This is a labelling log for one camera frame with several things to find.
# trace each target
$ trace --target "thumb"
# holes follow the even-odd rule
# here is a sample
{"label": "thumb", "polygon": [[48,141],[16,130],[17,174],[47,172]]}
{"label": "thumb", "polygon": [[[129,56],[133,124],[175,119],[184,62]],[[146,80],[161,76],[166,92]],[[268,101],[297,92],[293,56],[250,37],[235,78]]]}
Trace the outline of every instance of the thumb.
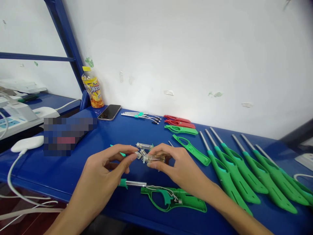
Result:
{"label": "thumb", "polygon": [[126,169],[130,166],[130,164],[137,158],[137,154],[133,153],[127,157],[125,157],[119,165],[112,171],[112,173],[118,175],[119,178],[122,177],[122,174],[126,171]]}
{"label": "thumb", "polygon": [[159,162],[159,161],[147,163],[147,166],[150,168],[154,168],[154,169],[157,169],[159,171],[162,171],[165,174],[167,174],[168,176],[171,175],[171,173],[173,172],[173,169],[174,169],[174,167],[171,167],[171,166],[169,166],[163,162]]}

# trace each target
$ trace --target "green plastic lighter handle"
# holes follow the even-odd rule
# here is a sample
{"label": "green plastic lighter handle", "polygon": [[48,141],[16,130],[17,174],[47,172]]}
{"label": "green plastic lighter handle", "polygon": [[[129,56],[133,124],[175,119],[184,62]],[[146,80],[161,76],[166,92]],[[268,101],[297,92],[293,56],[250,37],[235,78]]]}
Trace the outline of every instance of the green plastic lighter handle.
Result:
{"label": "green plastic lighter handle", "polygon": [[311,206],[313,206],[313,192],[305,187],[303,184],[289,176],[282,168],[279,169],[283,173],[283,176],[288,180],[288,182],[309,202]]}
{"label": "green plastic lighter handle", "polygon": [[267,169],[275,184],[287,198],[304,206],[309,205],[309,202],[289,183],[275,164],[262,156],[259,151],[253,150],[253,153],[260,163]]}
{"label": "green plastic lighter handle", "polygon": [[245,201],[242,199],[241,195],[239,194],[238,190],[236,189],[233,181],[231,180],[231,175],[227,167],[218,160],[211,150],[208,150],[208,155],[211,159],[213,168],[218,176],[219,181],[222,184],[224,192],[234,201],[236,202],[242,209],[248,212],[250,215],[253,216],[252,212],[248,208]]}
{"label": "green plastic lighter handle", "polygon": [[271,200],[280,208],[289,211],[293,214],[297,214],[297,209],[290,203],[290,201],[285,197],[285,195],[279,190],[276,184],[273,182],[268,171],[256,160],[254,160],[248,152],[243,151],[243,155],[245,156],[247,162],[253,169],[256,176],[260,179],[260,181],[264,184],[264,186],[268,189],[268,195]]}
{"label": "green plastic lighter handle", "polygon": [[[193,145],[190,143],[189,140],[183,137],[177,137],[176,135],[173,135],[173,137],[182,146],[184,146],[185,149],[187,149],[192,155],[194,155],[203,165],[208,166],[210,164],[211,160],[207,156],[205,156],[203,153],[201,153],[199,150],[197,150],[195,147],[193,147]],[[186,141],[188,144],[184,145],[180,139]]]}
{"label": "green plastic lighter handle", "polygon": [[239,191],[242,198],[254,204],[260,204],[261,200],[255,194],[255,192],[250,188],[247,182],[244,180],[242,175],[240,174],[237,164],[233,161],[227,154],[223,153],[218,146],[214,147],[218,156],[220,157],[221,161],[224,165],[228,168],[231,178]]}
{"label": "green plastic lighter handle", "polygon": [[[178,201],[174,200],[174,197],[170,197],[167,193],[167,190],[165,189],[158,189],[158,188],[141,188],[141,194],[147,194],[149,196],[150,201],[153,203],[153,205],[158,208],[160,211],[163,212],[169,212],[171,209],[176,207],[187,207],[190,209],[194,209],[197,211],[201,211],[206,213],[207,208],[206,204],[203,200],[196,198],[190,194],[188,194],[183,189],[175,189],[175,188],[166,188],[171,190],[174,195],[178,198]],[[166,209],[159,207],[154,200],[152,199],[152,193],[162,193],[165,201],[165,205],[168,205]]]}
{"label": "green plastic lighter handle", "polygon": [[236,153],[235,151],[228,148],[225,143],[221,143],[221,146],[223,147],[226,154],[230,158],[232,158],[233,161],[237,164],[237,167],[238,167],[241,175],[246,180],[248,185],[257,193],[268,194],[267,188],[250,171],[250,169],[245,164],[245,161],[243,160],[243,158],[238,153]]}
{"label": "green plastic lighter handle", "polygon": [[166,125],[164,128],[169,129],[173,133],[186,133],[186,134],[193,134],[193,135],[198,134],[198,131],[193,128],[179,127],[179,126],[172,126],[172,125]]}

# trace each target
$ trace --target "blue metal shelf frame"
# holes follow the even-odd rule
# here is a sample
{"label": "blue metal shelf frame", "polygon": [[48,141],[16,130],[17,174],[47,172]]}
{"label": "blue metal shelf frame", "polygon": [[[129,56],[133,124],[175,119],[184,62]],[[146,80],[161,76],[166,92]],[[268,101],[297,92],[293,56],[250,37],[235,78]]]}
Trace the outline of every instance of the blue metal shelf frame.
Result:
{"label": "blue metal shelf frame", "polygon": [[[82,82],[82,59],[79,53],[64,5],[62,0],[44,0],[56,30],[59,34],[61,42],[67,57],[46,56],[46,55],[29,55],[0,52],[0,59],[24,59],[24,60],[46,60],[46,61],[67,61],[70,62],[78,85],[84,93],[85,87]],[[85,102],[84,107],[90,106],[90,102]]]}

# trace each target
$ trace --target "red plastic part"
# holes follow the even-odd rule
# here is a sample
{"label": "red plastic part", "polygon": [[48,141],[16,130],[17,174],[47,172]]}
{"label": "red plastic part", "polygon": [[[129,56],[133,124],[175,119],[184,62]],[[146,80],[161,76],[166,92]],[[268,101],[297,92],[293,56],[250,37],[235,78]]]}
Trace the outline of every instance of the red plastic part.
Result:
{"label": "red plastic part", "polygon": [[188,119],[183,119],[180,117],[174,117],[174,116],[170,116],[170,115],[164,115],[163,117],[170,119],[170,120],[174,120],[174,121],[181,121],[181,122],[186,122],[186,123],[191,123],[191,121],[189,121]]}
{"label": "red plastic part", "polygon": [[173,121],[173,120],[165,120],[164,122],[167,122],[168,124],[172,126],[180,126],[180,127],[187,127],[187,128],[192,128],[195,129],[195,125],[192,123],[187,123],[187,122],[180,122],[180,121]]}

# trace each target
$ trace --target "yellow bottle cap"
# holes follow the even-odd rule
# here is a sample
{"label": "yellow bottle cap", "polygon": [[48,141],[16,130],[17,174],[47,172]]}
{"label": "yellow bottle cap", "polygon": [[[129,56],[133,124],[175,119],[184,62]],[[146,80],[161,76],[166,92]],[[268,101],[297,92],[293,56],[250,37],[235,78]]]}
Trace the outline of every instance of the yellow bottle cap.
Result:
{"label": "yellow bottle cap", "polygon": [[91,71],[91,68],[90,68],[90,67],[87,67],[87,66],[83,66],[82,69],[83,69],[84,71]]}

